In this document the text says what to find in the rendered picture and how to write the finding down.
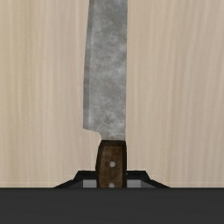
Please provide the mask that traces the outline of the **grey knife with brown handle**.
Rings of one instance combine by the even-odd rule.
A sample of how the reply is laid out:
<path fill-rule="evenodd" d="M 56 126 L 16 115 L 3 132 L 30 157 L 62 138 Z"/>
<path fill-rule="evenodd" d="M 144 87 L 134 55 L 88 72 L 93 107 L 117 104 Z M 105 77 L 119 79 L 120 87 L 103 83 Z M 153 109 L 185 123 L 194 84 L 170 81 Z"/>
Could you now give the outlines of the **grey knife with brown handle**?
<path fill-rule="evenodd" d="M 89 0 L 83 81 L 83 128 L 101 142 L 99 188 L 127 185 L 126 74 L 128 0 Z"/>

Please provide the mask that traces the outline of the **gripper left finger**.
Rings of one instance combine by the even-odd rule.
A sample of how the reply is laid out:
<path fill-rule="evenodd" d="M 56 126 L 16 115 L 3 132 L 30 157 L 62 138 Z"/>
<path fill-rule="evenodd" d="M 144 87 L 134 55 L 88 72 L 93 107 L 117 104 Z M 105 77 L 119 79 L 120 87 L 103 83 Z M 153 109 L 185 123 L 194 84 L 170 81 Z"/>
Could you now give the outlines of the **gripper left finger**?
<path fill-rule="evenodd" d="M 95 171 L 78 171 L 73 179 L 57 185 L 57 188 L 96 188 L 96 178 Z"/>

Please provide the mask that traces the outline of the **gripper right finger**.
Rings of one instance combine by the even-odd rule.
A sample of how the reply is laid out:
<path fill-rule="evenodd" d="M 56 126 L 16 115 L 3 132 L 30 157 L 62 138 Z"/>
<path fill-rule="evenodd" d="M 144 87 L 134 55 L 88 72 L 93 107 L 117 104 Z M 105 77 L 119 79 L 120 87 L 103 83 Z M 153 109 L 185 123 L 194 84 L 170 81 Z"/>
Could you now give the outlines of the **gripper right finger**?
<path fill-rule="evenodd" d="M 151 179 L 146 171 L 127 171 L 128 188 L 167 188 L 167 185 Z"/>

